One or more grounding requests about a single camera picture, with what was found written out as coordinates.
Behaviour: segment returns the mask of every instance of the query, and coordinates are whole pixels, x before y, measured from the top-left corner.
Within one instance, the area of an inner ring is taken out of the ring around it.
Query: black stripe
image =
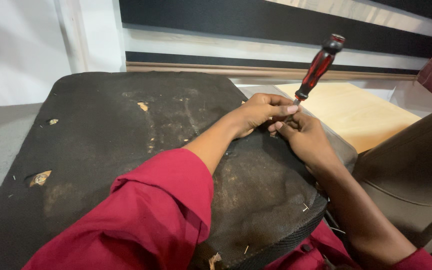
[[[372,0],[432,19],[432,0]]]
[[[432,37],[265,0],[119,0],[123,23],[432,57]]]
[[[127,51],[126,61],[128,62],[145,62],[145,63],[169,63],[169,64],[193,64],[193,65],[217,65],[217,66],[240,66],[240,67],[269,67],[269,68],[295,68],[308,69],[310,63],[304,62],[287,62],[273,60],[257,60],[243,58],[226,58],[213,56],[196,56],[183,54],[167,54]],[[389,74],[409,74],[417,75],[418,70],[398,69],[398,68],[380,68],[380,67],[363,67],[332,65],[329,70],[334,71],[354,71],[354,72],[371,72],[371,73],[389,73]]]

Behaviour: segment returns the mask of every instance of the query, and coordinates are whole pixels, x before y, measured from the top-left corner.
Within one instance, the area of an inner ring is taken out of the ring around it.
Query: screwdriver
[[[319,78],[328,71],[338,52],[343,49],[343,43],[346,39],[339,34],[331,34],[329,39],[322,43],[321,51],[316,54],[309,66],[308,73],[304,76],[303,82],[299,89],[294,93],[296,97],[293,104],[299,105],[301,101],[308,99],[309,92],[315,88]],[[288,116],[284,122],[287,123],[293,119],[293,116]]]

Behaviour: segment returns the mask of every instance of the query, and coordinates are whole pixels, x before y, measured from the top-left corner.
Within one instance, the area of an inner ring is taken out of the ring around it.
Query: hand
[[[342,165],[317,118],[297,112],[292,121],[278,121],[268,129],[279,132],[289,141],[291,149],[314,176],[329,173],[335,166]]]
[[[273,122],[281,121],[301,110],[284,96],[256,93],[246,103],[226,114],[221,121],[231,123],[237,129],[234,138],[243,138],[272,117]]]

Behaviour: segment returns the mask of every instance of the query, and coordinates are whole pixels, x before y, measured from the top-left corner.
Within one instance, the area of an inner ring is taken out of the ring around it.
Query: red shirt
[[[186,269],[195,246],[209,235],[212,199],[206,165],[189,150],[165,151],[117,177],[108,198],[23,269]],[[300,245],[265,269],[323,269],[321,254],[334,265],[358,268],[323,222],[301,244],[311,249]],[[432,269],[432,257],[418,249],[393,269]]]

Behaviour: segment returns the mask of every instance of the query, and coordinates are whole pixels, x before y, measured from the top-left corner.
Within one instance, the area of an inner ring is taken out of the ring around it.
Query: black mesh fabric
[[[227,78],[204,73],[59,79],[0,188],[0,269],[23,267],[104,200],[115,177],[182,147],[246,100]],[[29,176],[47,170],[43,186],[29,187]],[[213,179],[211,234],[197,246],[192,268],[208,269],[217,252],[219,267],[261,268],[307,237],[327,203],[287,143],[264,128],[233,141]]]

